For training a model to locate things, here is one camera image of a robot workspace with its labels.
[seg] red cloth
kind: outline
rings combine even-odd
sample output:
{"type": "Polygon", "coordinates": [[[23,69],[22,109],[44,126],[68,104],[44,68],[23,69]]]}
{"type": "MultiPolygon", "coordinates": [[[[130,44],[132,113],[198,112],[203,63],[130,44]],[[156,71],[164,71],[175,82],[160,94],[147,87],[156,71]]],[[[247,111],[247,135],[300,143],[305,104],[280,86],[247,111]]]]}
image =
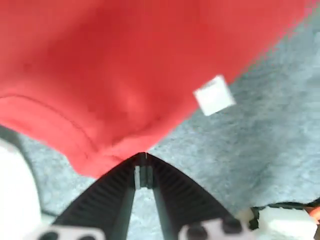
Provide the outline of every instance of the red cloth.
{"type": "Polygon", "coordinates": [[[99,177],[231,83],[310,0],[0,0],[0,124],[99,177]]]}

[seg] red fabric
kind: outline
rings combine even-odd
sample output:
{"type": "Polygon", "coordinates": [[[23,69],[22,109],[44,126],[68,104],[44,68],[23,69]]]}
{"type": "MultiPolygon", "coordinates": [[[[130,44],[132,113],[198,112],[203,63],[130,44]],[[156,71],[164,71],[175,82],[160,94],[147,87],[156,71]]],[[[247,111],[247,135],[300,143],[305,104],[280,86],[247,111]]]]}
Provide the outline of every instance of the red fabric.
{"type": "Polygon", "coordinates": [[[231,83],[310,0],[0,0],[0,124],[98,177],[231,83]]]}

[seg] clothing label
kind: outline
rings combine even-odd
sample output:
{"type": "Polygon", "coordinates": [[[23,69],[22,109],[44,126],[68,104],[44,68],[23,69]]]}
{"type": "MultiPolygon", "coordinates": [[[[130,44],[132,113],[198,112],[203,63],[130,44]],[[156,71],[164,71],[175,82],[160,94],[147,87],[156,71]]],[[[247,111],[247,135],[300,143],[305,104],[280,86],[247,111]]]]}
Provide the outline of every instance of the clothing label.
{"type": "Polygon", "coordinates": [[[205,116],[236,104],[222,75],[217,75],[193,94],[205,116]]]}

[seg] gray carpet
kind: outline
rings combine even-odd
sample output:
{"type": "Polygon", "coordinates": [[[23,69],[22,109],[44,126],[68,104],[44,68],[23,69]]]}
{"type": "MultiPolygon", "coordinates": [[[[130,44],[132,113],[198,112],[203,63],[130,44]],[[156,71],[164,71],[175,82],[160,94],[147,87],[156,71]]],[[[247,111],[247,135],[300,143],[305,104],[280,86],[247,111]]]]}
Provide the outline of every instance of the gray carpet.
{"type": "MultiPolygon", "coordinates": [[[[195,179],[232,213],[320,197],[320,14],[298,27],[230,89],[237,105],[210,117],[197,111],[154,146],[154,154],[195,179]]],[[[26,136],[0,129],[20,147],[42,208],[59,214],[94,180],[26,136]]],[[[134,200],[129,240],[162,239],[152,193],[134,200]]]]}

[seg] white plastic part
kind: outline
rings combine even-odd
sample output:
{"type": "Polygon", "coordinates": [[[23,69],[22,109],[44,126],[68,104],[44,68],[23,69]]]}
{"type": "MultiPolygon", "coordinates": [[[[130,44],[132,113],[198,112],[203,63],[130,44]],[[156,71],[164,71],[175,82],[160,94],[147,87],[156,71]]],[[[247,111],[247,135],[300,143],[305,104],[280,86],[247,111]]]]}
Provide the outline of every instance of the white plastic part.
{"type": "Polygon", "coordinates": [[[23,240],[38,240],[47,233],[55,233],[59,240],[80,240],[84,237],[92,237],[94,240],[106,240],[102,230],[93,227],[78,227],[78,226],[59,226],[49,225],[41,226],[28,234],[23,240]]]}
{"type": "Polygon", "coordinates": [[[34,177],[19,150],[0,139],[0,239],[21,240],[40,223],[34,177]]]}
{"type": "Polygon", "coordinates": [[[266,207],[259,211],[259,240],[313,240],[317,222],[305,210],[266,207]]]}
{"type": "MultiPolygon", "coordinates": [[[[255,235],[248,229],[245,224],[242,224],[242,232],[238,234],[225,234],[222,228],[221,219],[213,219],[202,221],[201,225],[206,229],[208,234],[207,240],[255,240],[255,235]]],[[[188,226],[183,226],[179,232],[179,240],[187,240],[188,226]]]]}
{"type": "Polygon", "coordinates": [[[223,75],[215,76],[193,94],[205,116],[236,104],[223,75]]]}

